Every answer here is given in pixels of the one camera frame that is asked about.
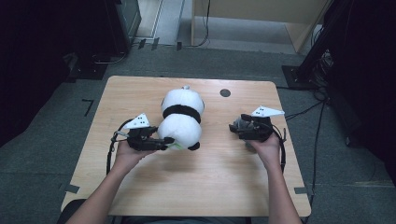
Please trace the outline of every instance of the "gray carpet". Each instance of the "gray carpet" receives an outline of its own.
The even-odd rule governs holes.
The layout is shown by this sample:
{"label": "gray carpet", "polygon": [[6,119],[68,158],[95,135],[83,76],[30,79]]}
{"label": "gray carpet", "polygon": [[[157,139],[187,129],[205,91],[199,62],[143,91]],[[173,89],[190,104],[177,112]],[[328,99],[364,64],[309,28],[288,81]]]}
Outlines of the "gray carpet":
{"label": "gray carpet", "polygon": [[[151,50],[146,45],[110,65],[104,80],[62,84],[30,127],[0,149],[0,223],[56,222],[64,188],[110,76],[267,80],[286,86],[281,65],[299,65],[303,59],[299,55],[221,49],[176,51],[159,46]],[[278,92],[287,115],[317,102],[311,91]],[[89,102],[82,99],[94,100],[87,116]],[[317,106],[288,121],[308,189],[312,187],[319,112]],[[324,107],[317,162],[316,197],[309,223],[394,223],[396,190],[383,163],[365,148],[345,146],[343,129],[330,105]],[[253,223],[262,222],[267,218],[253,218]]]}

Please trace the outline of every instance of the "forearm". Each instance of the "forearm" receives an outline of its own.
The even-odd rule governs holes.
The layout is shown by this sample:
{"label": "forearm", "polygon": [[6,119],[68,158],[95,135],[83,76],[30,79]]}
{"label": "forearm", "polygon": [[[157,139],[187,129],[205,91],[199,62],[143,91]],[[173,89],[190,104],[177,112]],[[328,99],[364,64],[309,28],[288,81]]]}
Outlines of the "forearm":
{"label": "forearm", "polygon": [[300,223],[279,166],[267,168],[269,189],[269,223]]}
{"label": "forearm", "polygon": [[111,170],[67,223],[105,223],[124,174]]}

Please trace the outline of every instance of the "white plush toy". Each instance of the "white plush toy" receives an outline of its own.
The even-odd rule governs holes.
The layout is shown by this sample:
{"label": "white plush toy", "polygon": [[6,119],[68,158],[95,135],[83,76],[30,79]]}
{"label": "white plush toy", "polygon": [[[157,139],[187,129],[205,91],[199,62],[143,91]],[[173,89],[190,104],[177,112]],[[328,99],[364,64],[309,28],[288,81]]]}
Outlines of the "white plush toy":
{"label": "white plush toy", "polygon": [[201,96],[189,86],[166,94],[161,104],[164,120],[158,127],[158,135],[162,139],[175,139],[174,143],[167,145],[168,148],[195,150],[200,147],[204,108]]}

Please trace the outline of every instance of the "wooden table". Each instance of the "wooden table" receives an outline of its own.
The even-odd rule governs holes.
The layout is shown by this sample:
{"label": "wooden table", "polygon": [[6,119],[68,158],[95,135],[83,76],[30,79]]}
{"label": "wooden table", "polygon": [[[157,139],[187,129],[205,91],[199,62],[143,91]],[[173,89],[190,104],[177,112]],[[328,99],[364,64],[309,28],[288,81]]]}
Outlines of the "wooden table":
{"label": "wooden table", "polygon": [[[260,105],[281,110],[274,83],[167,77],[108,80],[70,183],[79,191],[66,192],[62,208],[72,200],[88,198],[104,179],[114,131],[143,112],[151,126],[159,126],[163,97],[184,85],[198,91],[205,101],[201,147],[196,151],[158,151],[143,159],[123,180],[110,215],[268,216],[265,168],[259,156],[229,131],[228,124]],[[229,90],[231,96],[222,97],[222,89]],[[283,116],[272,117],[272,122],[280,130],[288,129]],[[311,209],[307,195],[295,193],[304,183],[289,133],[287,137],[284,176],[299,215],[306,217]]]}
{"label": "wooden table", "polygon": [[[332,0],[211,0],[209,17],[285,22],[291,43],[295,51],[300,52],[309,35],[322,20],[331,2]],[[192,45],[194,45],[195,33],[194,17],[206,17],[207,4],[208,0],[193,0]]]}

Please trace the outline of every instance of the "person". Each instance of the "person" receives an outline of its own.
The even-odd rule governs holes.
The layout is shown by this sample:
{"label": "person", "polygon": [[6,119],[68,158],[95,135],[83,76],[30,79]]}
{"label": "person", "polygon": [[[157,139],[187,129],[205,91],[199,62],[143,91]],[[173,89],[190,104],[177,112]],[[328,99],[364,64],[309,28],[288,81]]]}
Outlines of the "person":
{"label": "person", "polygon": [[[268,173],[269,223],[301,223],[289,195],[279,161],[279,140],[272,134],[265,142],[248,141],[257,151]],[[66,223],[105,223],[123,178],[140,160],[154,151],[137,151],[119,142],[116,160],[108,175]],[[202,220],[191,223],[204,223]]]}

